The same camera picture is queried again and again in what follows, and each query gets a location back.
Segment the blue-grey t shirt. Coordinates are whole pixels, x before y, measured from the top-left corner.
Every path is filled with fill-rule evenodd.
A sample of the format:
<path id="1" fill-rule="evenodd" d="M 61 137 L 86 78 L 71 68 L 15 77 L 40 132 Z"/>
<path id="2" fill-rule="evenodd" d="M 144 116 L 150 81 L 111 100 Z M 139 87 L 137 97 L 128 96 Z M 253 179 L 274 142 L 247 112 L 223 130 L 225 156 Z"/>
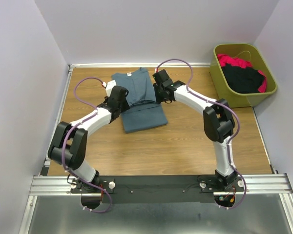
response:
<path id="1" fill-rule="evenodd" d="M 154 88 L 146 68 L 131 72 L 132 76 L 115 73 L 116 84 L 129 90 L 126 99 L 130 109 L 121 114 L 126 133 L 151 129 L 168 124 L 161 104 L 156 102 Z"/>

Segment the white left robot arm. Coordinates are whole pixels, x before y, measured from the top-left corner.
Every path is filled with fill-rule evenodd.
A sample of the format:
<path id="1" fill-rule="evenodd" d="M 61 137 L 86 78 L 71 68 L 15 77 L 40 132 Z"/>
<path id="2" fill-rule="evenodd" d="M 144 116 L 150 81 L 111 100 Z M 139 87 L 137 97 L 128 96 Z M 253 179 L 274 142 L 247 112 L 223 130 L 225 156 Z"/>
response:
<path id="1" fill-rule="evenodd" d="M 54 132 L 47 156 L 74 175 L 81 183 L 99 188 L 100 174 L 85 159 L 88 137 L 101 127 L 110 124 L 129 110 L 126 100 L 129 91 L 118 85 L 106 88 L 107 96 L 90 114 L 67 123 L 60 122 Z"/>

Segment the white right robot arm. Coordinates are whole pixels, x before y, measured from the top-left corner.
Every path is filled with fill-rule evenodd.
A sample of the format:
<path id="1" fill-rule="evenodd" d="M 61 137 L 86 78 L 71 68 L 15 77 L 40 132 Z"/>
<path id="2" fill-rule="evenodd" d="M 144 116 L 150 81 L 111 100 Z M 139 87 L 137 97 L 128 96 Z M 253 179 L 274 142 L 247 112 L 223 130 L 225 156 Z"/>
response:
<path id="1" fill-rule="evenodd" d="M 235 122 L 226 100 L 215 100 L 203 96 L 182 81 L 172 81 L 166 70 L 153 74 L 156 101 L 177 101 L 191 107 L 203 116 L 205 135 L 213 142 L 216 156 L 214 175 L 200 175 L 200 183 L 209 185 L 215 191 L 230 187 L 237 178 L 232 156 L 230 138 L 233 136 Z"/>

